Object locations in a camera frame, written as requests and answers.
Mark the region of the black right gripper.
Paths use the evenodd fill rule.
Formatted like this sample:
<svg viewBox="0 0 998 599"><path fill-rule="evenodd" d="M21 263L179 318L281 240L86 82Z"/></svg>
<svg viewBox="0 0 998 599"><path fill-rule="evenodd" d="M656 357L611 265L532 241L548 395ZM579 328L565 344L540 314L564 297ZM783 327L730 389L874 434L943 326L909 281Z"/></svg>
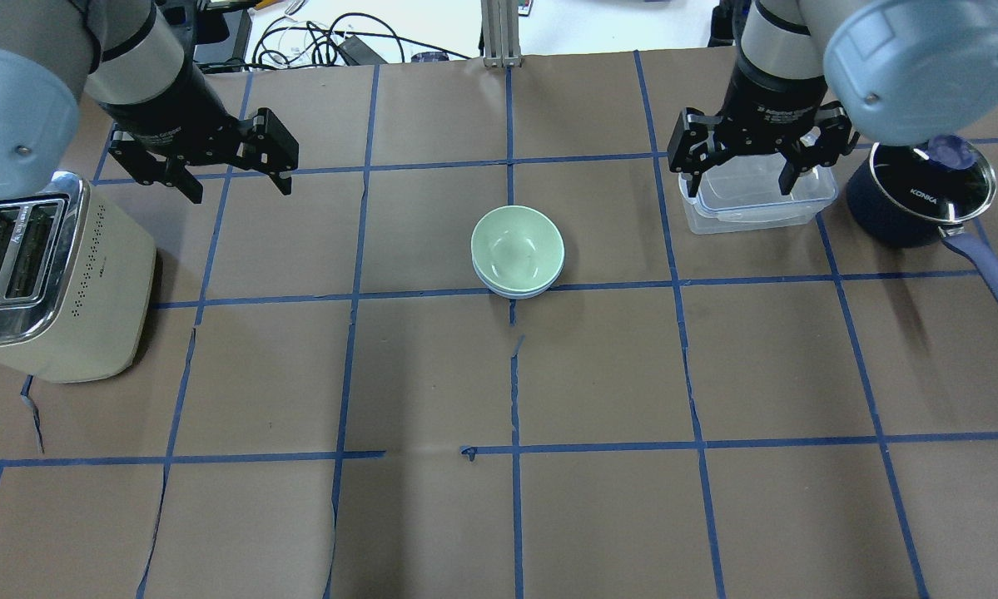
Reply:
<svg viewBox="0 0 998 599"><path fill-rule="evenodd" d="M736 65L722 109L715 117L681 112L667 147L670 173L681 175L689 197L699 195L702 178L716 163L734 156L781 153L777 176L782 195L791 194L800 176L818 166L831 167L856 147L856 129L844 106L821 106L825 77L780 78L753 65ZM811 146L802 136L811 128Z"/></svg>

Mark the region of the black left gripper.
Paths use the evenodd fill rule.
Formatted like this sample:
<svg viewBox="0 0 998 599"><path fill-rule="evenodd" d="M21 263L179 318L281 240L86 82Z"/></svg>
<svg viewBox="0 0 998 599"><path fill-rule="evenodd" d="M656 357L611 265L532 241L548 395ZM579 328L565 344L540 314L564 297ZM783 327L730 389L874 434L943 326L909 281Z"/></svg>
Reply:
<svg viewBox="0 0 998 599"><path fill-rule="evenodd" d="M183 66L156 97L130 103L100 100L116 125L109 152L140 185L176 189L192 204L203 186L189 166L234 166L266 175L285 196L293 191L300 143L269 107L235 118L201 69Z"/></svg>

